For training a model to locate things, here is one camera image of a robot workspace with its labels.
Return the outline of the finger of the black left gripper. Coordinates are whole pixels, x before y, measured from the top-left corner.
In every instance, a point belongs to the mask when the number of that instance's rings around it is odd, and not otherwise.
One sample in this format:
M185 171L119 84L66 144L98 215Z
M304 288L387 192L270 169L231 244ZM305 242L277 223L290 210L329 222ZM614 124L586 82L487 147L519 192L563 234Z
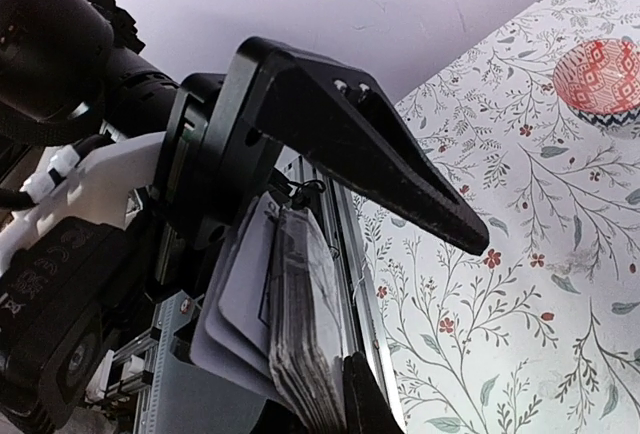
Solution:
M266 85L254 125L323 173L474 255L488 247L479 215L429 161L376 80L325 56L262 46Z

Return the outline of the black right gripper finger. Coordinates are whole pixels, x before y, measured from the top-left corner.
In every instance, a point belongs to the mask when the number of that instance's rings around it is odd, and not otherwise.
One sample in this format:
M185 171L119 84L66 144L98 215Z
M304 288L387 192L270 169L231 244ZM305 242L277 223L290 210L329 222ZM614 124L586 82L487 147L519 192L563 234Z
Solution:
M342 385L349 434L402 433L362 353L344 359Z

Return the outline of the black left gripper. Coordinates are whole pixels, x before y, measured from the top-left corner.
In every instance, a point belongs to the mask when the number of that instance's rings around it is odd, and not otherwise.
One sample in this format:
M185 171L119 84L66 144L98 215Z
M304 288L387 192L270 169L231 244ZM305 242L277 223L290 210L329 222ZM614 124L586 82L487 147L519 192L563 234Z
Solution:
M251 37L227 73L191 74L178 88L151 188L166 223L149 279L156 302L206 287L230 227L268 184L282 146L255 118L270 83L265 63L280 47Z

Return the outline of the blue playing card deck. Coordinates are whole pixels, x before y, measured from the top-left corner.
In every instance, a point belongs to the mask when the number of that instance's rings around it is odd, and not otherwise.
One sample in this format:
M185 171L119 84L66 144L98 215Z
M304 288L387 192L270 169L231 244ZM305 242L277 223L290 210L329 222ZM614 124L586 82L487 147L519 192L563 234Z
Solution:
M215 263L193 363L343 433L343 315L335 262L312 211L254 198Z

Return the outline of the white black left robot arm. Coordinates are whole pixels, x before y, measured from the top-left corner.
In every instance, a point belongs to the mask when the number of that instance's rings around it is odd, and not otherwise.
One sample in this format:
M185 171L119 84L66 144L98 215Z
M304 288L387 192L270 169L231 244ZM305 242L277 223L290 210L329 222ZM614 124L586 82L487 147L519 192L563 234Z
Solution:
M398 433L343 186L467 253L484 222L366 72L261 37L176 83L115 0L1 0L1 412L53 433L147 302L177 358L265 405L254 433Z

